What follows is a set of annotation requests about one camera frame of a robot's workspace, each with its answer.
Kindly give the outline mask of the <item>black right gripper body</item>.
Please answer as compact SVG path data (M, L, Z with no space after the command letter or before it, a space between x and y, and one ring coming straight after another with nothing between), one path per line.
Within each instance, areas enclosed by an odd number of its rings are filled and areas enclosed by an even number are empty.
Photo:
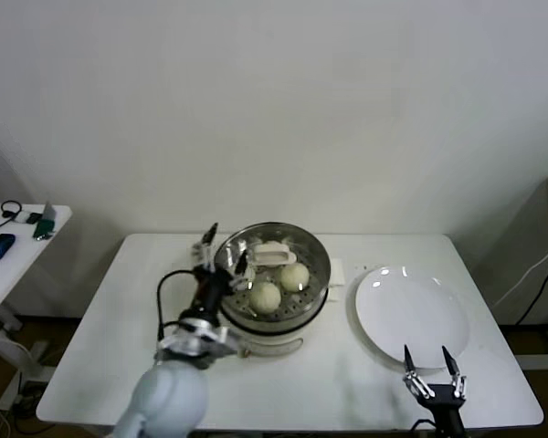
M432 384L429 389L434 395L419 395L418 403L429 410L437 432L463 432L464 424L460 408L464 404L464 395L450 384Z

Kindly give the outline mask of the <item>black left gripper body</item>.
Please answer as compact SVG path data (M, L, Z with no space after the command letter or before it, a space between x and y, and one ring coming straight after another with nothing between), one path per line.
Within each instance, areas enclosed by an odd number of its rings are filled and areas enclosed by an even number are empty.
M193 274L197 288L189 308L192 318L205 320L218 325L218 313L224 297L232 294L232 276L224 268L217 266L214 271L196 266Z

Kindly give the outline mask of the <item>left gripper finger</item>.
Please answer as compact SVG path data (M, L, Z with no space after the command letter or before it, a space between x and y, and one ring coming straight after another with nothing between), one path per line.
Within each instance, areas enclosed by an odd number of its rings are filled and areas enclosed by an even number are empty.
M202 235L201 239L193 244L191 257L194 267L213 268L213 242L216 237L218 223L213 223L211 227Z
M254 286L256 273L247 252L241 254L228 272L232 276L229 285L234 293L249 291Z

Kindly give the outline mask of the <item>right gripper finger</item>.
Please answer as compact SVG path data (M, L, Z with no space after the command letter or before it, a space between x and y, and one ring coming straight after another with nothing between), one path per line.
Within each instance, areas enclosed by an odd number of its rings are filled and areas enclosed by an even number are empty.
M453 396L457 399L466 399L466 377L461 374L456 360L452 357L445 346L442 346L443 356L446 362L448 373L451 377Z
M416 371L415 363L408 346L404 346L404 367L405 375L403 382L408 391L416 398L429 400L432 398L432 389L422 380Z

